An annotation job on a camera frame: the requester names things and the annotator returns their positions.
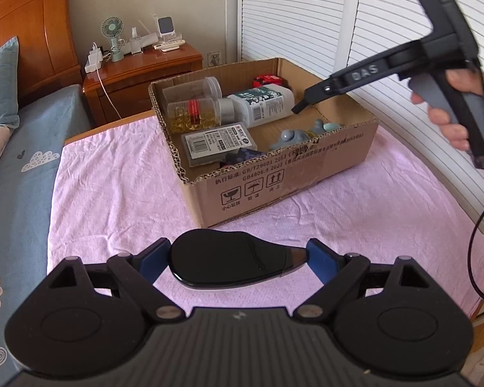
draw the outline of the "nightstand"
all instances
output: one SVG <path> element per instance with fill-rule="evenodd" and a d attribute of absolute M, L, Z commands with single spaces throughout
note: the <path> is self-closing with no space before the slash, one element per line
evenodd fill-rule
<path fill-rule="evenodd" d="M 142 54 L 129 54 L 118 62 L 103 62 L 98 72 L 120 116 L 126 118 L 151 110 L 148 94 L 151 81 L 197 71 L 202 67 L 203 57 L 199 51 L 184 44 L 167 53 L 152 47 L 145 48 Z M 97 72 L 86 74 L 83 91 L 96 126 L 120 119 L 102 90 Z"/>

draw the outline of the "hand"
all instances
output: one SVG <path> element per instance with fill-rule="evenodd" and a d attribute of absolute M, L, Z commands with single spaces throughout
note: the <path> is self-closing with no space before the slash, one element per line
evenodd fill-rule
<path fill-rule="evenodd" d="M 452 69 L 447 71 L 448 83 L 455 89 L 465 93 L 483 95 L 480 76 L 469 69 Z M 420 104 L 424 100 L 416 93 L 412 93 L 412 103 Z M 444 137 L 448 138 L 450 145 L 457 150 L 467 151 L 470 149 L 468 142 L 468 130 L 459 124 L 451 124 L 450 116 L 442 109 L 429 106 L 429 119 L 434 125 L 438 125 Z"/>

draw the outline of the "white slat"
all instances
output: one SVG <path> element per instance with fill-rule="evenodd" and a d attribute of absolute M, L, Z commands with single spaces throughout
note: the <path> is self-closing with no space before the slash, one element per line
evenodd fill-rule
<path fill-rule="evenodd" d="M 344 0 L 241 0 L 241 57 L 279 56 L 327 77 L 343 7 Z"/>
<path fill-rule="evenodd" d="M 484 68 L 484 0 L 457 1 L 480 45 Z M 359 0 L 349 64 L 425 36 L 430 30 L 430 22 L 417 0 Z M 406 82 L 386 78 L 356 90 L 352 96 L 436 168 L 465 211 L 477 219 L 484 209 L 484 171 L 476 170 L 467 154 L 448 144 L 430 123 L 424 105 L 410 102 Z"/>

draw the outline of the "cardboard box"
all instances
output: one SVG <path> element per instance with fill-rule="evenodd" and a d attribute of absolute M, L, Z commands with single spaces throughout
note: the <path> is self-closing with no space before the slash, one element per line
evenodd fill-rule
<path fill-rule="evenodd" d="M 309 130 L 316 119 L 335 122 L 341 129 L 310 141 L 268 153 L 228 168 L 218 164 L 190 168 L 180 135 L 166 130 L 162 90 L 213 76 L 219 80 L 223 96 L 252 87 L 253 78 L 276 74 L 286 80 L 296 102 L 303 92 L 320 79 L 284 59 L 240 62 L 207 68 L 151 83 L 153 109 L 164 131 L 176 173 L 189 209 L 200 227 L 232 220 L 308 188 L 336 173 L 361 163 L 368 154 L 378 127 L 377 118 L 351 97 L 337 96 L 299 115 L 249 129 L 259 151 L 268 151 L 284 129 Z"/>

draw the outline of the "pink cloth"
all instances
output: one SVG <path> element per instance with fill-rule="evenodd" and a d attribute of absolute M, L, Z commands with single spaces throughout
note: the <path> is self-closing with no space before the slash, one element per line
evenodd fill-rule
<path fill-rule="evenodd" d="M 62 152 L 48 237 L 48 271 L 67 256 L 102 263 L 138 253 L 159 237 L 195 228 L 178 188 L 156 117 L 74 142 Z M 277 204 L 218 226 L 304 247 L 316 237 L 339 253 L 372 262 L 414 257 L 466 313 L 479 297 L 468 280 L 472 221 L 407 148 L 379 128 L 364 163 Z M 484 236 L 477 234 L 474 274 L 484 290 Z M 282 278 L 223 291 L 194 291 L 167 268 L 155 286 L 190 312 L 193 306 L 286 306 L 320 287 L 308 266 Z"/>

